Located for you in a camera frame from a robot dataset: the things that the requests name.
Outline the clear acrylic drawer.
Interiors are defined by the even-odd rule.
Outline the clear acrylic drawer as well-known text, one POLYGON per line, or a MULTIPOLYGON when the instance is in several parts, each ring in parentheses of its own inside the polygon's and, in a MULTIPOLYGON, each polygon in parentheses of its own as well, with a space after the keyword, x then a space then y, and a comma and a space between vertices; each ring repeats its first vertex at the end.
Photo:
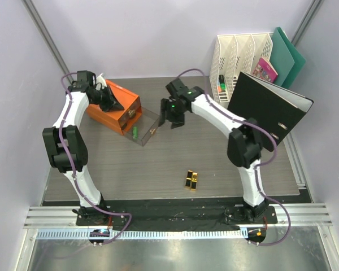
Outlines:
POLYGON ((128 124, 123 130, 125 138, 133 141, 134 143, 144 147, 149 139, 155 134, 159 123, 159 115, 146 108, 142 107, 142 116, 133 125, 128 124), (138 139, 133 139, 133 127, 138 127, 138 139))
POLYGON ((131 108, 128 110, 128 120, 127 124, 133 125, 139 118, 142 116, 142 107, 131 108))

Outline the green lipstick box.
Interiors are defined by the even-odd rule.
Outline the green lipstick box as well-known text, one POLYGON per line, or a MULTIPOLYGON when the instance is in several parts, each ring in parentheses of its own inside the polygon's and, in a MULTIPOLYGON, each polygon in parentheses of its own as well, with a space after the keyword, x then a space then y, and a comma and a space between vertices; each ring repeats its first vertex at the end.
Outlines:
POLYGON ((132 134, 133 134, 133 139, 137 140, 138 139, 138 127, 136 126, 133 127, 132 134))

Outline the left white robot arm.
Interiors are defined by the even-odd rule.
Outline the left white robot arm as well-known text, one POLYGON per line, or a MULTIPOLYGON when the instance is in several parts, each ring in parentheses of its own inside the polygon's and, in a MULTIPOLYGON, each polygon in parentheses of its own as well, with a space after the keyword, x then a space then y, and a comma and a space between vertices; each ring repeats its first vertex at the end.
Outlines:
POLYGON ((72 184, 82 210, 90 209, 89 218, 96 225, 103 225, 112 214, 105 207, 102 194, 96 188, 88 170, 88 149, 79 131, 84 112, 89 105, 99 105, 102 110, 112 109, 115 97, 104 83, 69 86, 66 101, 58 120, 42 131, 51 167, 56 168, 72 184))

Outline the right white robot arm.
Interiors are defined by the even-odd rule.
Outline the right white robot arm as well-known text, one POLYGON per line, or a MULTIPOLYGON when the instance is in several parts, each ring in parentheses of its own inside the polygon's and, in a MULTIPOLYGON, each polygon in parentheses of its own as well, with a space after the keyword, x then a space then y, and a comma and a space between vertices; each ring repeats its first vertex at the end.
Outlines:
POLYGON ((197 86, 190 89, 169 83, 166 89, 169 98, 161 100, 159 125, 169 121, 172 129, 181 127, 185 124, 185 113, 191 112, 219 129, 228 140, 227 157, 241 177, 245 219, 258 222, 268 208, 268 200, 259 169, 263 144, 260 131, 255 129, 257 122, 234 115, 197 86))

